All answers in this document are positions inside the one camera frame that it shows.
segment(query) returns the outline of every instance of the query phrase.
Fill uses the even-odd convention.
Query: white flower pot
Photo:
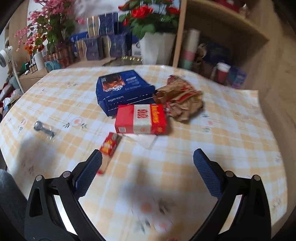
[[[176,34],[146,33],[140,40],[143,64],[168,65]]]
[[[35,59],[38,70],[42,70],[43,68],[45,68],[42,52],[36,53],[34,55],[34,59]]]

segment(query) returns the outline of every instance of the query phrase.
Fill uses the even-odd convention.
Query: wooden shelf
[[[187,5],[187,10],[190,12],[198,11],[200,13],[206,13],[230,27],[250,34],[258,35],[264,38],[264,40],[269,41],[269,37],[250,20],[245,19],[237,12],[216,2],[210,0],[188,0]]]

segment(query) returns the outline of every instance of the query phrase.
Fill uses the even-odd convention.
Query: white paper
[[[149,134],[123,134],[134,141],[138,142],[142,147],[149,149],[156,139],[156,135]]]

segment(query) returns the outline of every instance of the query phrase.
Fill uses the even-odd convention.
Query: red and white box
[[[167,122],[161,104],[119,105],[115,121],[117,133],[165,133]]]

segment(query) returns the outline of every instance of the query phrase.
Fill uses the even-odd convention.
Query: stack of cups
[[[199,38],[200,31],[196,29],[190,29],[188,31],[187,37],[183,43],[183,52],[180,60],[181,68],[191,70],[192,62],[197,51]]]

